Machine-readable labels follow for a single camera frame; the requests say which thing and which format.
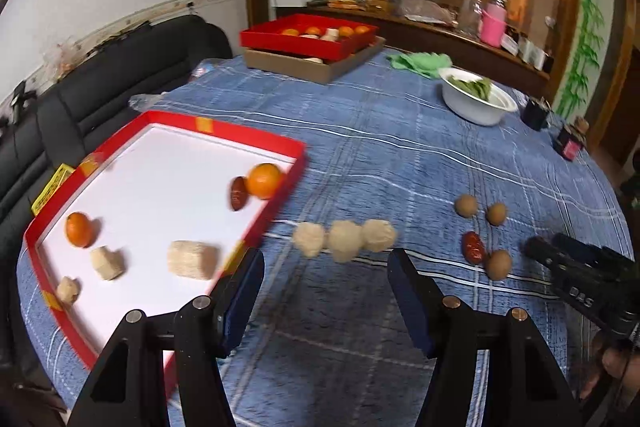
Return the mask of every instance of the black leather couch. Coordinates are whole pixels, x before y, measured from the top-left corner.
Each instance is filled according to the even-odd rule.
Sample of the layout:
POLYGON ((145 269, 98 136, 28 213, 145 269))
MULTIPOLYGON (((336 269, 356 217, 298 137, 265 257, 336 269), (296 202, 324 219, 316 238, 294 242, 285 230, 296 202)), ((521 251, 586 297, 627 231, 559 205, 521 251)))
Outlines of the black leather couch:
POLYGON ((52 386, 22 318, 15 264, 31 204, 61 163, 76 167, 137 113, 127 102, 185 84, 203 58, 231 58, 224 32, 187 15, 144 25, 90 58, 46 91, 0 143, 0 368, 14 387, 52 386))

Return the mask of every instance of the plastic bag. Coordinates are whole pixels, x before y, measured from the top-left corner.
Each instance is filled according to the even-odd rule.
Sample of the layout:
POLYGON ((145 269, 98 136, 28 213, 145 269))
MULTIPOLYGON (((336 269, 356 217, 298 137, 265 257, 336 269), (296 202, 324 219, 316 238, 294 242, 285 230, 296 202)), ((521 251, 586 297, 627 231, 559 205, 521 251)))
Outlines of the plastic bag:
MULTIPOLYGON (((203 74, 213 71, 216 66, 223 62, 224 58, 204 58, 198 65, 191 71, 189 80, 187 82, 193 82, 196 78, 200 78, 203 74)), ((166 95, 166 91, 162 94, 135 94, 129 99, 129 107, 134 111, 145 112, 149 110, 156 102, 160 102, 166 95)))
POLYGON ((129 107, 134 111, 145 112, 156 102, 160 102, 166 95, 162 94, 135 94, 129 99, 129 107))
POLYGON ((191 71, 191 76, 189 77, 188 82, 193 82, 196 78, 200 78, 203 74, 213 71, 216 66, 224 60, 224 58, 204 58, 204 60, 201 60, 193 69, 193 71, 191 71))
POLYGON ((441 8, 432 1, 401 0, 400 13, 411 21, 453 24, 449 10, 441 8))

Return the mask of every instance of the table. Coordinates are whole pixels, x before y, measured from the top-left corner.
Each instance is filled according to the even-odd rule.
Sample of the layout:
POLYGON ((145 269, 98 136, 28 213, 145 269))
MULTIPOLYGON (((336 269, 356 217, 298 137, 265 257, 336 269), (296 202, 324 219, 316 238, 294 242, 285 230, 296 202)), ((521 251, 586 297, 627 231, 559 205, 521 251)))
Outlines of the table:
MULTIPOLYGON (((290 242, 298 222, 390 220, 397 246, 445 294, 498 314, 526 309, 569 378, 588 356, 591 325, 566 311, 544 270, 520 254, 520 242, 565 232, 632 255, 613 191, 586 152, 565 162, 551 148, 557 131, 537 133, 517 114, 491 128, 460 119, 444 105, 439 80, 391 69, 389 53, 396 52, 328 86, 248 70, 237 57, 154 106, 308 145, 303 179, 264 235, 266 273, 254 318, 237 352, 220 360, 239 425, 413 426, 433 370, 412 347, 386 281, 386 253, 362 251, 347 264, 329 255, 306 259, 290 242), (494 228, 482 212, 473 220, 457 216, 452 202, 464 192, 482 208, 505 202, 509 219, 494 228), (468 230, 489 250, 512 253, 508 279, 491 282, 465 262, 460 236, 468 230)), ((53 322, 24 253, 17 276, 33 345, 72 407, 87 371, 53 322)), ((479 353, 469 425, 481 422, 487 372, 488 357, 479 353)), ((172 425, 182 425, 177 394, 169 404, 172 425)))

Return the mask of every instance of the green vegetable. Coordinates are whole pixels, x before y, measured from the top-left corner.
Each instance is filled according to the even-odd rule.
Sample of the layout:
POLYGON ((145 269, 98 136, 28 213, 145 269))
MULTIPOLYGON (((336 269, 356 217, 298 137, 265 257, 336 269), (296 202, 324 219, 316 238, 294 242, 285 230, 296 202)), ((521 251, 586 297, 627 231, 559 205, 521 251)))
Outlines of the green vegetable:
POLYGON ((465 92, 468 92, 470 95, 479 98, 480 100, 484 100, 485 102, 489 102, 489 93, 491 93, 491 79, 485 76, 482 77, 481 80, 472 80, 470 82, 465 82, 464 80, 459 80, 453 75, 450 75, 447 78, 449 84, 456 86, 462 89, 465 92))

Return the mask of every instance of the black cup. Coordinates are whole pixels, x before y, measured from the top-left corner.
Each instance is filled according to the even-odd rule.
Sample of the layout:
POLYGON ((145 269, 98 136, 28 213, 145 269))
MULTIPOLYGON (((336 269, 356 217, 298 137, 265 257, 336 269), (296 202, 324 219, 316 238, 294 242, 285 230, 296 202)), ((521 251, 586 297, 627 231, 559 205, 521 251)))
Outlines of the black cup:
POLYGON ((522 112, 522 121, 534 131, 539 131, 546 127, 546 117, 548 117, 548 106, 540 103, 535 98, 530 98, 527 107, 522 112))

